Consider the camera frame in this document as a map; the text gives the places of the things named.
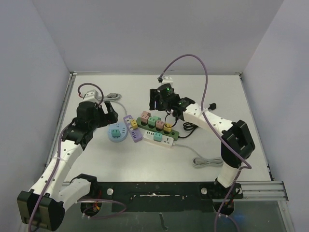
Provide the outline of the yellow plug adapter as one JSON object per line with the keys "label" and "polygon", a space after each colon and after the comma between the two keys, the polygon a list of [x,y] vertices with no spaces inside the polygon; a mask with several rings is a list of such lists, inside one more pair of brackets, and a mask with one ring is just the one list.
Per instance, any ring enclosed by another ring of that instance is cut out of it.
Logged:
{"label": "yellow plug adapter", "polygon": [[136,120],[132,119],[131,120],[131,127],[133,130],[136,130],[138,128],[138,124],[136,122]]}
{"label": "yellow plug adapter", "polygon": [[164,130],[164,132],[171,133],[172,125],[169,124],[169,123],[164,123],[163,130]]}

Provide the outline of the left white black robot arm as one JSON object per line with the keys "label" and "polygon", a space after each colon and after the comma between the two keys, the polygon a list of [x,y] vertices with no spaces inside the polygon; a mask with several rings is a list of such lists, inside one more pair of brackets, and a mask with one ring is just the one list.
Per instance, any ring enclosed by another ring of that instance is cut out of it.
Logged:
{"label": "left white black robot arm", "polygon": [[65,212],[80,198],[98,196],[95,176],[80,174],[65,189],[62,184],[78,157],[92,140],[96,129],[118,121],[118,114],[109,101],[107,112],[100,103],[79,103],[76,117],[60,133],[57,152],[37,182],[17,197],[21,220],[33,227],[55,231],[61,225]]}

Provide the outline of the green plug adapter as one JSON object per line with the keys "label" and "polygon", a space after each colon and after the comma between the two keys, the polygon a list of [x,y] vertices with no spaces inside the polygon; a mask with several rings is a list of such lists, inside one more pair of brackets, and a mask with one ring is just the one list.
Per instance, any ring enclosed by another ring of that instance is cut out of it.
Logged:
{"label": "green plug adapter", "polygon": [[161,120],[158,116],[150,116],[148,118],[148,125],[155,127],[158,120]]}

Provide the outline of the pink plug adapter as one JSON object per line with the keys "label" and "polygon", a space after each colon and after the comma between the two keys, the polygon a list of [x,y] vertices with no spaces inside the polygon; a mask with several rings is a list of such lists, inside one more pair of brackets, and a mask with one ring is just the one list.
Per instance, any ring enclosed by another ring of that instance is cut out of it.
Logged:
{"label": "pink plug adapter", "polygon": [[155,127],[159,130],[162,130],[164,128],[164,121],[161,121],[161,120],[157,120],[156,121],[156,124],[155,124]]}
{"label": "pink plug adapter", "polygon": [[148,119],[151,117],[151,113],[147,112],[147,111],[143,111],[141,116],[140,116],[140,120],[142,123],[148,123]]}

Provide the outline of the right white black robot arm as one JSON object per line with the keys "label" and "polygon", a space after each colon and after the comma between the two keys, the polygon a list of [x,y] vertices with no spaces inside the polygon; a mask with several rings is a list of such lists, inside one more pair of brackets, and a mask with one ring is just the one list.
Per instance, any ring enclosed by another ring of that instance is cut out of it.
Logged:
{"label": "right white black robot arm", "polygon": [[169,83],[150,89],[149,109],[166,111],[176,119],[211,130],[220,139],[223,166],[215,185],[215,192],[219,197],[225,198],[231,194],[232,184],[243,164],[247,169],[251,169],[246,159],[255,150],[255,143],[244,121],[224,119],[208,109],[203,109],[188,97],[181,98]]}

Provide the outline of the teal plug adapter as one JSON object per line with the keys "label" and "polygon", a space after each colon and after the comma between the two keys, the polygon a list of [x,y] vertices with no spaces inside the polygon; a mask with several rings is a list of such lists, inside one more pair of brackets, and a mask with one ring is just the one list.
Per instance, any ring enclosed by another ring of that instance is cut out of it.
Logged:
{"label": "teal plug adapter", "polygon": [[161,142],[163,139],[162,134],[155,132],[153,135],[153,140],[156,142]]}
{"label": "teal plug adapter", "polygon": [[121,132],[119,129],[112,129],[111,130],[112,138],[119,138],[121,136]]}

